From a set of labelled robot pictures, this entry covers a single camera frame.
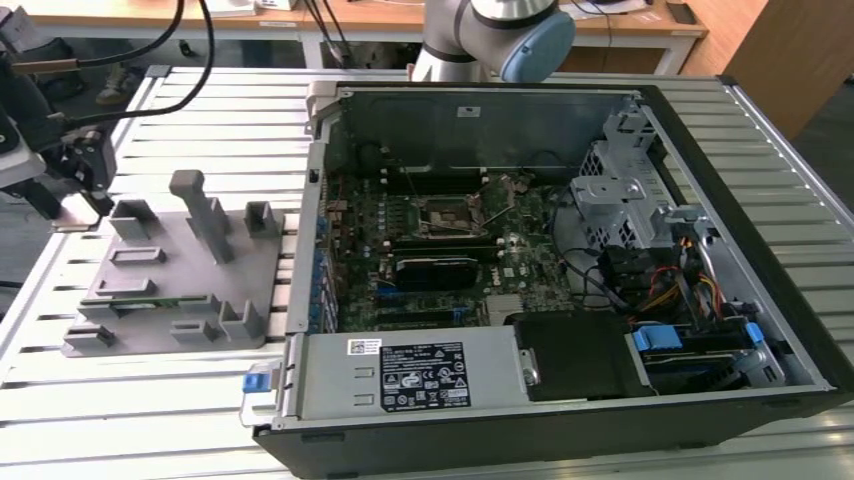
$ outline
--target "table leg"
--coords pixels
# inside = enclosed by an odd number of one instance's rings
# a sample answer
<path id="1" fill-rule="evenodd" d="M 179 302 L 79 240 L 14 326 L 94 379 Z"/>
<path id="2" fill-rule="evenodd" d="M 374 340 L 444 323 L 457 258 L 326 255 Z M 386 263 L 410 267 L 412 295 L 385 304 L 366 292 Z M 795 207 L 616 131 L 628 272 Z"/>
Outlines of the table leg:
<path id="1" fill-rule="evenodd" d="M 324 69 L 324 36 L 320 32 L 302 32 L 300 41 L 304 44 L 304 55 L 306 57 L 306 68 L 312 70 Z"/>
<path id="2" fill-rule="evenodd" d="M 692 53 L 696 37 L 673 37 L 670 46 L 662 55 L 662 60 L 656 67 L 656 75 L 680 75 L 682 65 Z"/>

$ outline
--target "green circuit board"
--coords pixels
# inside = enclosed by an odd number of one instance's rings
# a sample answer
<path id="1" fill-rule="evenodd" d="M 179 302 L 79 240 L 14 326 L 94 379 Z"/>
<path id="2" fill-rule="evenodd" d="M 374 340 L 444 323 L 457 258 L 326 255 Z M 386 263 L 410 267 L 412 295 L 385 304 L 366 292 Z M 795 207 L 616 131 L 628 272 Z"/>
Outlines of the green circuit board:
<path id="1" fill-rule="evenodd" d="M 380 179 L 342 177 L 330 182 L 329 191 L 341 192 L 328 202 L 340 332 L 436 328 L 413 315 L 426 312 L 453 311 L 454 326 L 489 325 L 485 299 L 490 295 L 520 295 L 530 312 L 574 308 L 570 282 L 546 228 L 558 189 L 529 186 L 529 179 L 510 174 L 488 178 L 477 192 L 462 195 L 393 195 Z M 453 291 L 397 291 L 401 250 L 396 246 L 408 240 L 448 237 L 489 239 L 490 248 L 501 251 L 478 263 L 474 285 Z M 430 252 L 433 258 L 442 249 Z M 454 254 L 456 249 L 449 248 L 449 255 Z M 384 321 L 401 314 L 416 320 L 405 324 Z"/>

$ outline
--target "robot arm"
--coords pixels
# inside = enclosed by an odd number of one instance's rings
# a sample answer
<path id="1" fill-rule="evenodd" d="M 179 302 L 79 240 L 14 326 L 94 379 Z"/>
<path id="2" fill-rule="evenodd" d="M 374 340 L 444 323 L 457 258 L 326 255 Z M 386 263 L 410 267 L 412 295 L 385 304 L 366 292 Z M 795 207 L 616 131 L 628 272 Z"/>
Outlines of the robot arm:
<path id="1" fill-rule="evenodd" d="M 27 75 L 0 52 L 0 190 L 58 220 L 62 201 L 79 195 L 98 214 L 113 209 L 106 194 L 115 174 L 113 144 L 97 128 L 69 128 Z M 43 180 L 51 178 L 49 188 Z"/>
<path id="2" fill-rule="evenodd" d="M 493 71 L 506 82 L 542 82 L 574 38 L 558 0 L 432 0 L 413 80 L 486 81 Z"/>

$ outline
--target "red wire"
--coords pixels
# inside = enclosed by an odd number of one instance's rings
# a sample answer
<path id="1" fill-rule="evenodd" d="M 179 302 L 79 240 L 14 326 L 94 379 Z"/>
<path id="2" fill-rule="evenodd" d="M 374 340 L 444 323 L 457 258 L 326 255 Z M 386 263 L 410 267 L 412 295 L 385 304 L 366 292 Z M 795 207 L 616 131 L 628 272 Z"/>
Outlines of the red wire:
<path id="1" fill-rule="evenodd" d="M 650 297 L 656 293 L 656 280 L 658 279 L 658 276 L 669 270 L 680 270 L 680 267 L 662 267 L 656 270 L 656 273 L 653 273 L 653 278 L 650 279 Z"/>

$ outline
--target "blue tab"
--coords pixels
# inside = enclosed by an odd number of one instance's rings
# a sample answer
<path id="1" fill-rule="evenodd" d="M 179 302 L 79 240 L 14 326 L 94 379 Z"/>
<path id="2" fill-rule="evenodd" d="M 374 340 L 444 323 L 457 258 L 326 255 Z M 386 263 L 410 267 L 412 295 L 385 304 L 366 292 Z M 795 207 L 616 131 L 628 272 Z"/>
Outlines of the blue tab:
<path id="1" fill-rule="evenodd" d="M 650 342 L 646 341 L 646 335 L 644 335 L 644 332 L 636 332 L 632 336 L 636 339 L 636 347 L 638 347 L 638 351 L 646 352 L 650 349 Z"/>
<path id="2" fill-rule="evenodd" d="M 247 373 L 243 376 L 243 393 L 263 393 L 273 390 L 269 373 Z"/>
<path id="3" fill-rule="evenodd" d="M 760 324 L 749 322 L 748 325 L 745 325 L 745 329 L 748 330 L 748 335 L 751 335 L 751 340 L 753 340 L 755 345 L 765 341 L 765 334 L 763 333 Z"/>
<path id="4" fill-rule="evenodd" d="M 318 217 L 318 235 L 326 235 L 329 231 L 329 221 L 326 217 Z"/>
<path id="5" fill-rule="evenodd" d="M 646 337 L 650 350 L 682 348 L 682 339 L 673 325 L 645 325 L 637 333 Z"/>

